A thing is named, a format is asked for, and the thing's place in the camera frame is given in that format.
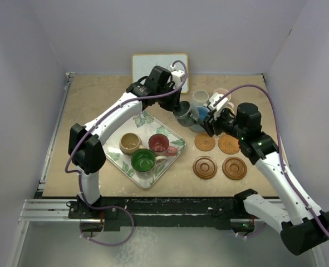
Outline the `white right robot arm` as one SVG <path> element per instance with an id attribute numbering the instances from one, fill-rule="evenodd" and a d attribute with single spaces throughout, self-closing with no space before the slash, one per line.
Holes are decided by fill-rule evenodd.
<path id="1" fill-rule="evenodd" d="M 329 211 L 323 211 L 304 191 L 284 161 L 278 145 L 262 131 L 261 113 L 252 103 L 241 103 L 237 113 L 210 104 L 203 127 L 209 136 L 225 133 L 236 138 L 242 154 L 265 176 L 284 208 L 274 207 L 253 190 L 239 194 L 234 213 L 263 220 L 280 234 L 285 247 L 300 255 L 329 239 Z"/>

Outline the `light blue ceramic cup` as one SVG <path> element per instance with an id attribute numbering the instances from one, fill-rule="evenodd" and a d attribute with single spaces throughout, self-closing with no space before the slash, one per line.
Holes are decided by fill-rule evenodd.
<path id="1" fill-rule="evenodd" d="M 197 106 L 196 107 L 197 112 L 199 114 L 199 119 L 201 121 L 203 121 L 206 117 L 206 115 L 208 114 L 208 112 L 210 111 L 208 108 L 206 108 L 205 106 Z M 192 125 L 189 127 L 192 131 L 194 132 L 204 132 L 205 129 L 203 127 L 201 127 L 200 125 Z"/>

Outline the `green ceramic cup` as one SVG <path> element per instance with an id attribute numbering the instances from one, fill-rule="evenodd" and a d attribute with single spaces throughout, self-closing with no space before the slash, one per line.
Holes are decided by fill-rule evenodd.
<path id="1" fill-rule="evenodd" d="M 149 149 L 139 149 L 131 156 L 131 166 L 137 172 L 149 172 L 167 161 L 166 156 L 158 156 Z"/>

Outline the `pink ceramic cup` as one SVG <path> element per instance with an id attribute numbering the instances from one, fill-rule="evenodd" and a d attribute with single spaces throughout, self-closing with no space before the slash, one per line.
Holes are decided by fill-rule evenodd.
<path id="1" fill-rule="evenodd" d="M 216 90 L 214 90 L 214 94 L 217 93 L 217 94 L 220 94 L 220 95 L 226 95 L 229 91 L 224 89 L 224 88 L 218 88 Z M 227 99 L 230 101 L 231 100 L 231 94 L 229 94 L 227 96 Z"/>

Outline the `tan ceramic cup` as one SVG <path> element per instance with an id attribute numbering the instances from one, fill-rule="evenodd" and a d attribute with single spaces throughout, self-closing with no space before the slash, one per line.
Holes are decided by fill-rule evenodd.
<path id="1" fill-rule="evenodd" d="M 119 148 L 124 155 L 131 156 L 139 149 L 146 149 L 141 138 L 135 133 L 126 133 L 119 142 Z"/>

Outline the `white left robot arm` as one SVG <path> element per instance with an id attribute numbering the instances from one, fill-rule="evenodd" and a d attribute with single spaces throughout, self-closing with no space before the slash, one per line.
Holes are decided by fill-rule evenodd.
<path id="1" fill-rule="evenodd" d="M 78 195 L 83 202 L 81 212 L 88 218 L 95 218 L 102 209 L 98 201 L 101 198 L 99 171 L 106 161 L 104 143 L 128 119 L 155 103 L 167 111 L 178 107 L 188 71 L 183 70 L 179 75 L 175 71 L 175 68 L 153 67 L 149 75 L 130 84 L 119 100 L 100 116 L 85 125 L 76 123 L 71 127 L 65 172 L 70 174 L 70 164 L 75 165 Z"/>

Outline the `woven bamboo coaster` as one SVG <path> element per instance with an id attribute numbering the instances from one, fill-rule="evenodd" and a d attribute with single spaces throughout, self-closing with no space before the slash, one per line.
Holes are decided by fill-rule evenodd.
<path id="1" fill-rule="evenodd" d="M 215 139 L 202 132 L 196 135 L 194 144 L 200 151 L 210 151 L 215 147 Z"/>
<path id="2" fill-rule="evenodd" d="M 228 155 L 236 154 L 240 150 L 238 140 L 229 135 L 222 135 L 218 139 L 218 146 L 223 153 Z"/>

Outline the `grey blue ceramic cup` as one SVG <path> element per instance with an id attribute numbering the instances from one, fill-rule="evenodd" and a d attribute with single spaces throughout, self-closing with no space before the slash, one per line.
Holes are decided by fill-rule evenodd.
<path id="1" fill-rule="evenodd" d="M 199 124 L 199 112 L 188 101 L 180 101 L 179 105 L 174 109 L 173 115 L 183 127 L 191 127 Z"/>

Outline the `red ceramic cup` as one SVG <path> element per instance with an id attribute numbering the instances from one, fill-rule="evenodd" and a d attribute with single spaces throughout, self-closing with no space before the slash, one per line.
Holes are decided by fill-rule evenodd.
<path id="1" fill-rule="evenodd" d="M 152 135 L 148 140 L 149 149 L 156 155 L 175 156 L 178 149 L 170 145 L 169 139 L 160 133 Z"/>

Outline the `white ceramic cup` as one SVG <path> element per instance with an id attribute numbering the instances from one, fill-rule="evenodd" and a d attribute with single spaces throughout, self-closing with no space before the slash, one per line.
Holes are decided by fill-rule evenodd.
<path id="1" fill-rule="evenodd" d="M 196 105 L 206 105 L 209 100 L 209 94 L 204 90 L 197 90 L 192 94 L 192 100 Z"/>

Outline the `yellow ceramic cup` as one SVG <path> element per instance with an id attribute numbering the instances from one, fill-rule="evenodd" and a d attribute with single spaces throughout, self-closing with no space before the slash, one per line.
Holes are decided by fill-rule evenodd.
<path id="1" fill-rule="evenodd" d="M 234 113 L 234 105 L 231 102 L 227 103 L 227 108 L 230 109 Z"/>

